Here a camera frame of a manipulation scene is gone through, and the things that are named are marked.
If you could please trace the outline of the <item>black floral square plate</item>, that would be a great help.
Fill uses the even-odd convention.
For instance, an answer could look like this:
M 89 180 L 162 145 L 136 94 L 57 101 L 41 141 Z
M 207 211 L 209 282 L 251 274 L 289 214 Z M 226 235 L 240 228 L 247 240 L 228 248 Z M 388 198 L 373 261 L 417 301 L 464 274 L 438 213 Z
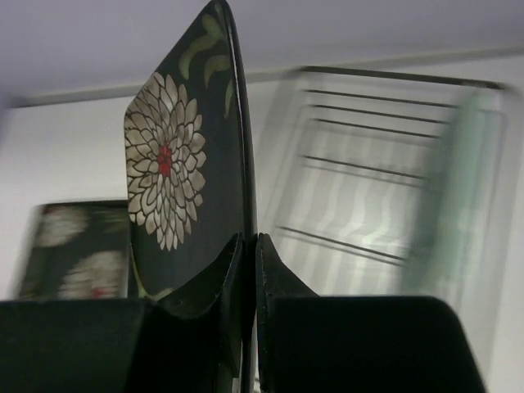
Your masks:
M 15 286 L 20 300 L 127 296 L 129 222 L 124 200 L 37 206 Z

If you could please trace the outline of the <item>wire dish rack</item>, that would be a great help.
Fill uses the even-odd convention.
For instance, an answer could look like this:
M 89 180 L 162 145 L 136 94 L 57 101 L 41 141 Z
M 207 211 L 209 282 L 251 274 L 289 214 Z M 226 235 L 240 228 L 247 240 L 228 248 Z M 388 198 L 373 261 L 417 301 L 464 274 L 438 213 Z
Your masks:
M 288 71 L 257 148 L 260 225 L 351 259 L 402 264 L 424 161 L 460 99 L 485 93 L 481 113 L 506 125 L 515 91 L 482 79 L 335 66 Z

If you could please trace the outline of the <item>pale green plate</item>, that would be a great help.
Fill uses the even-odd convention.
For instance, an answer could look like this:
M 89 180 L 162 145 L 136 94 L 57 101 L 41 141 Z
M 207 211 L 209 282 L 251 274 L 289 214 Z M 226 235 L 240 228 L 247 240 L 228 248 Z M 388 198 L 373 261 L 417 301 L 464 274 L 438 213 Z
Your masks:
M 404 294 L 455 296 L 474 255 L 498 116 L 491 95 L 469 89 L 433 143 L 400 276 Z

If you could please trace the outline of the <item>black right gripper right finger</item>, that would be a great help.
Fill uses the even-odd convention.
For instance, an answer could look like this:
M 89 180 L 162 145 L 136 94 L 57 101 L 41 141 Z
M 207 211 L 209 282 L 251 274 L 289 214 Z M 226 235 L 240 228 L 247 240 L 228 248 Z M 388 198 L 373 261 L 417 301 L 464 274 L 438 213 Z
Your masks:
M 255 248 L 258 365 L 264 392 L 483 392 L 456 313 L 431 296 L 320 296 Z

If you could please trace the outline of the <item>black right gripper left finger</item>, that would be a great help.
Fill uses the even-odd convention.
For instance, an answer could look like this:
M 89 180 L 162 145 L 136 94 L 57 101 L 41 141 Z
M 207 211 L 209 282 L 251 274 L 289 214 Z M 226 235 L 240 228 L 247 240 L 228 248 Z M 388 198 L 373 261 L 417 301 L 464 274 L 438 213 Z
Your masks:
M 4 301 L 4 392 L 229 392 L 242 368 L 243 239 L 162 300 Z

